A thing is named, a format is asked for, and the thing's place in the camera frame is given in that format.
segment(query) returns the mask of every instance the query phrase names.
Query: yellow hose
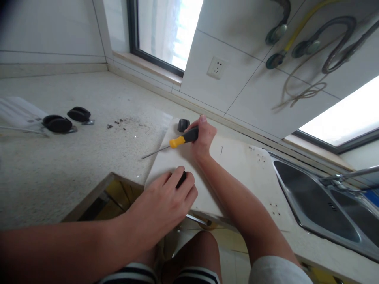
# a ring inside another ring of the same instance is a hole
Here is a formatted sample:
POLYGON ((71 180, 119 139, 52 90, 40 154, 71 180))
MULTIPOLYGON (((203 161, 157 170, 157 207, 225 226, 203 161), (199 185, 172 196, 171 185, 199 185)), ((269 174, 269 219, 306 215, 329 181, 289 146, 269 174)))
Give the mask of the yellow hose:
POLYGON ((314 6, 313 9, 304 17, 304 19, 301 21, 300 25, 297 27, 297 29, 295 30, 295 32, 292 35, 291 39, 288 41, 287 45, 285 46, 284 51, 285 52, 289 51, 289 49, 291 48, 291 46, 294 43, 295 39, 297 38, 297 36, 301 32, 301 30, 304 28, 304 26, 306 25, 306 23, 308 22, 308 20, 314 15, 314 13, 317 12, 317 10, 319 10, 320 8, 322 8, 325 5, 331 4, 333 2, 338 2, 338 1, 342 1, 342 0, 324 0, 324 1, 320 2, 320 3, 318 3, 316 6, 314 6))

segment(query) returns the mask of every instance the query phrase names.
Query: black screwdriver handle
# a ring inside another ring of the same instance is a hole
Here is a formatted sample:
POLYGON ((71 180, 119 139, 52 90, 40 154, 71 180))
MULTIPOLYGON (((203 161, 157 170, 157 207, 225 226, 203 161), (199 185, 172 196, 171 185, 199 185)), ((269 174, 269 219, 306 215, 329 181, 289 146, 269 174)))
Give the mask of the black screwdriver handle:
POLYGON ((183 135, 183 138, 185 140, 185 143, 196 141, 199 137, 199 127, 196 126, 187 132, 185 132, 183 135))

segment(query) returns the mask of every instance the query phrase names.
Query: forearm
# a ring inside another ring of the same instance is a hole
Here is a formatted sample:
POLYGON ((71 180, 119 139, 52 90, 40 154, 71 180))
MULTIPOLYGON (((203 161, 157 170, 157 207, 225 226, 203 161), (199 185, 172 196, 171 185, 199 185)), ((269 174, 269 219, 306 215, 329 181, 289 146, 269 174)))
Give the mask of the forearm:
POLYGON ((277 255, 298 264, 287 241, 257 197, 212 157, 197 160, 227 216, 243 236, 251 263, 264 255, 277 255))
POLYGON ((93 283, 142 252, 128 223, 128 216, 121 215, 2 232, 3 271, 10 282, 93 283))

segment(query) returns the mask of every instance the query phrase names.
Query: hand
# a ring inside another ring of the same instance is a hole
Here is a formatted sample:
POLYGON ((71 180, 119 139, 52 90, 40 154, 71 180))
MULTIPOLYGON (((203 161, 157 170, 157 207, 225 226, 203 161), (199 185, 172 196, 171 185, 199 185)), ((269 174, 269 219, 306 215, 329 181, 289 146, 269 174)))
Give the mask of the hand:
POLYGON ((184 167, 173 173, 167 172, 153 181, 125 213, 132 218, 135 233, 140 237, 145 249, 156 245, 188 214, 197 198, 195 178, 187 172, 187 177, 177 189, 184 167))
POLYGON ((195 126, 199 126, 199 137, 195 142, 192 142, 191 153, 199 162, 201 159, 210 157, 209 148, 217 133, 217 129, 206 121, 205 115, 201 115, 200 118, 188 126, 184 132, 195 126))

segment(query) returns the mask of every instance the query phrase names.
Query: person's left hand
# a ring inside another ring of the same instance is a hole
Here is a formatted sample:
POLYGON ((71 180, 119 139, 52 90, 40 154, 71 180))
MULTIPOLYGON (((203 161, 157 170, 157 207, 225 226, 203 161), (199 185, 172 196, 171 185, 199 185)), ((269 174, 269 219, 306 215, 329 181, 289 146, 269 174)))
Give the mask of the person's left hand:
POLYGON ((147 249, 178 225, 197 198, 195 178, 187 172, 186 179, 177 189, 184 167, 167 172, 153 181, 126 212, 135 222, 135 230, 147 249))

